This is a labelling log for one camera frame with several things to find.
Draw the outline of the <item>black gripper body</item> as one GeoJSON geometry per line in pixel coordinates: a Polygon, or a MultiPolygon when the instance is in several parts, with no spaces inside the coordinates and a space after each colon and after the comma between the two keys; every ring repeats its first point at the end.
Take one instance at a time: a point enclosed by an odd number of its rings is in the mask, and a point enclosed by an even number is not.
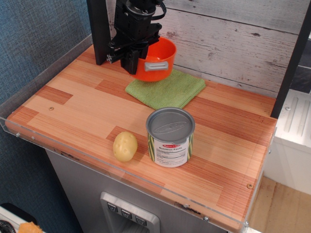
{"type": "Polygon", "coordinates": [[[107,61],[113,63],[124,57],[129,50],[150,46],[159,40],[158,32],[162,28],[155,16],[156,4],[117,4],[114,16],[116,35],[110,42],[111,52],[107,61]]]}

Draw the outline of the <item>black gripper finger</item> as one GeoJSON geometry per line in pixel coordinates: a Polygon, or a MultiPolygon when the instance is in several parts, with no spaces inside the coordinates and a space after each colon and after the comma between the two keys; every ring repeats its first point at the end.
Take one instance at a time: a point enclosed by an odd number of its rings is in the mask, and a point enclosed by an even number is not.
{"type": "Polygon", "coordinates": [[[148,49],[149,49],[149,46],[138,47],[137,48],[137,50],[138,50],[138,57],[140,59],[146,59],[147,54],[148,54],[148,49]]]}
{"type": "Polygon", "coordinates": [[[135,75],[138,67],[139,51],[129,50],[121,58],[121,67],[129,74],[135,75]]]}

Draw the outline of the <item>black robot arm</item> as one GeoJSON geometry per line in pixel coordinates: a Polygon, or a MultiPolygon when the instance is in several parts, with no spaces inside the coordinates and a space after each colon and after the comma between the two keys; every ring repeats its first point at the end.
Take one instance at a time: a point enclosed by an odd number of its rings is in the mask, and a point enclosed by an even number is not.
{"type": "Polygon", "coordinates": [[[116,35],[109,42],[107,61],[118,60],[121,67],[135,75],[138,60],[147,57],[148,48],[159,41],[162,25],[152,23],[166,14],[162,0],[118,0],[116,1],[114,29],[116,35]]]}

